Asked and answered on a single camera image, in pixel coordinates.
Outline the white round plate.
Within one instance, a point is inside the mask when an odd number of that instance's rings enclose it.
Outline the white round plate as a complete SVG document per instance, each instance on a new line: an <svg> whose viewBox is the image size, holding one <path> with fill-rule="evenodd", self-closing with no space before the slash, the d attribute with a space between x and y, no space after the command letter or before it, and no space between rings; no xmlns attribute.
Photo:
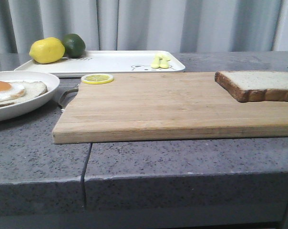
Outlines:
<svg viewBox="0 0 288 229"><path fill-rule="evenodd" d="M31 112L47 103L55 94L60 79L50 73L29 72L29 71L3 71L0 72L0 81L7 82L43 82L47 92L28 101L0 107L0 121L15 118Z"/></svg>

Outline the fried egg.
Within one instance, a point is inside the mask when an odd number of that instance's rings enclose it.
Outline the fried egg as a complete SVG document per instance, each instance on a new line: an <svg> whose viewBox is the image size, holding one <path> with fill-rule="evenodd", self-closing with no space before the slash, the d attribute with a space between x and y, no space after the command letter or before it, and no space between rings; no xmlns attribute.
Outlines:
<svg viewBox="0 0 288 229"><path fill-rule="evenodd" d="M0 81L0 102L16 99L25 94L25 87L21 83Z"/></svg>

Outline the lemon slice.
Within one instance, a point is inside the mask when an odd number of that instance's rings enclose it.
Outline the lemon slice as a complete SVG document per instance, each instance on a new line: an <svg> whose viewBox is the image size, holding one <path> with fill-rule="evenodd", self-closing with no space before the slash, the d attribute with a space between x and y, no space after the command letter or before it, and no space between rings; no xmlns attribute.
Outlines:
<svg viewBox="0 0 288 229"><path fill-rule="evenodd" d="M82 83L86 84L105 84L110 83L114 80L114 77L111 74L105 74L105 73L93 73L84 75L81 78Z"/></svg>

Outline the grey curtain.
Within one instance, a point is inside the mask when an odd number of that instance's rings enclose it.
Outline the grey curtain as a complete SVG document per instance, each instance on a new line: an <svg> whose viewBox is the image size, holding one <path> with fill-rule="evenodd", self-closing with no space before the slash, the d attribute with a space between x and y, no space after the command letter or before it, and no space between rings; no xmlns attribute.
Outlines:
<svg viewBox="0 0 288 229"><path fill-rule="evenodd" d="M88 50L288 51L288 0L0 0L0 53L68 33Z"/></svg>

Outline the white rectangular tray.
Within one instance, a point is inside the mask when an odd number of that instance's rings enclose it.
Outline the white rectangular tray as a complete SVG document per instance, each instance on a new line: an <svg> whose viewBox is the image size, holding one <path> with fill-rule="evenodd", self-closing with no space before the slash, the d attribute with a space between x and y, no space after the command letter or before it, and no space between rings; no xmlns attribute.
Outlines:
<svg viewBox="0 0 288 229"><path fill-rule="evenodd" d="M158 54L169 58L167 69L151 68L151 63ZM90 73L183 72L185 66L167 51L87 51L81 58L63 57L49 64L30 60L15 70L51 73L67 78L82 77Z"/></svg>

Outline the yellow lemon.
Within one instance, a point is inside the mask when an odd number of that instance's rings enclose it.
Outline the yellow lemon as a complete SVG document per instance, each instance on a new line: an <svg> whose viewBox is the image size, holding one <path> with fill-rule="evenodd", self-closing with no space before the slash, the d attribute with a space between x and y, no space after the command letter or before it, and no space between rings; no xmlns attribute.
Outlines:
<svg viewBox="0 0 288 229"><path fill-rule="evenodd" d="M38 63L47 64L60 60L65 53L65 47L61 40L55 37L49 37L35 41L29 55Z"/></svg>

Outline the wooden cutting board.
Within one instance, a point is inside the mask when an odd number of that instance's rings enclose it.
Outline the wooden cutting board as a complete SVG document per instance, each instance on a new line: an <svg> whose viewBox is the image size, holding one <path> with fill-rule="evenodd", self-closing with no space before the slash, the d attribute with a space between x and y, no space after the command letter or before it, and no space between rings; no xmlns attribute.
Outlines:
<svg viewBox="0 0 288 229"><path fill-rule="evenodd" d="M56 144L288 136L288 102L235 100L213 73L116 73L79 85Z"/></svg>

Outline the right yellow-green utensil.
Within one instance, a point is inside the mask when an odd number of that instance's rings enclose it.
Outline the right yellow-green utensil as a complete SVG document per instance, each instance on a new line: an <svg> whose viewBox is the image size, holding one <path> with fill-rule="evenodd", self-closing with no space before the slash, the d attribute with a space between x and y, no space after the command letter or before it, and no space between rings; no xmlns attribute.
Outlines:
<svg viewBox="0 0 288 229"><path fill-rule="evenodd" d="M159 55L159 66L162 69L168 69L169 68L169 62L170 61L170 57L164 55L164 54L160 54Z"/></svg>

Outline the left yellow-green utensil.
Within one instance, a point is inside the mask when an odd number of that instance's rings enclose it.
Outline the left yellow-green utensil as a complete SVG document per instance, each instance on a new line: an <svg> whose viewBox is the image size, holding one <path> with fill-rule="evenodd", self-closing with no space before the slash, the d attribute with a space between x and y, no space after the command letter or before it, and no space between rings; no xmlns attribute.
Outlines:
<svg viewBox="0 0 288 229"><path fill-rule="evenodd" d="M160 68L160 61L162 59L163 55L162 54L156 54L154 56L154 59L153 61L151 62L151 68L153 69L157 69L157 68Z"/></svg>

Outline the yellow-green utensil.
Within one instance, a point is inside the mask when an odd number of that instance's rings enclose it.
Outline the yellow-green utensil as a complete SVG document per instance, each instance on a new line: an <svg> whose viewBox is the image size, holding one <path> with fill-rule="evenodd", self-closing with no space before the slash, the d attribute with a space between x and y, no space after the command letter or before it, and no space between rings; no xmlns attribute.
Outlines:
<svg viewBox="0 0 288 229"><path fill-rule="evenodd" d="M160 68L160 61L162 59L163 55L162 54L156 54L154 56L154 59L153 61L151 62L151 68L153 69L157 69L157 68Z"/></svg>
<svg viewBox="0 0 288 229"><path fill-rule="evenodd" d="M169 62L170 61L170 57L164 55L164 54L160 54L159 55L159 66L162 69L168 69L169 68Z"/></svg>

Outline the white bread slice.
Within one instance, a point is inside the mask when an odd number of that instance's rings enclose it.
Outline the white bread slice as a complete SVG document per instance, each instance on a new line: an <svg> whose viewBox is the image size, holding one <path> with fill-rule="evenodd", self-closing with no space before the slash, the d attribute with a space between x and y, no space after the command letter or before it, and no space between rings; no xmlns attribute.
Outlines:
<svg viewBox="0 0 288 229"><path fill-rule="evenodd" d="M288 72L219 71L215 81L238 102L288 102Z"/></svg>

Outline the green lime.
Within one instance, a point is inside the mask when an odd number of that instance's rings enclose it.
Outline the green lime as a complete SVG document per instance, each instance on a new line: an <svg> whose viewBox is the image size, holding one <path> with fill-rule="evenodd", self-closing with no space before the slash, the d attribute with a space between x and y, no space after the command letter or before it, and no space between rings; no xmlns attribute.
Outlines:
<svg viewBox="0 0 288 229"><path fill-rule="evenodd" d="M85 42L78 34L66 34L62 40L62 44L65 47L66 55L70 58L79 58L85 52Z"/></svg>

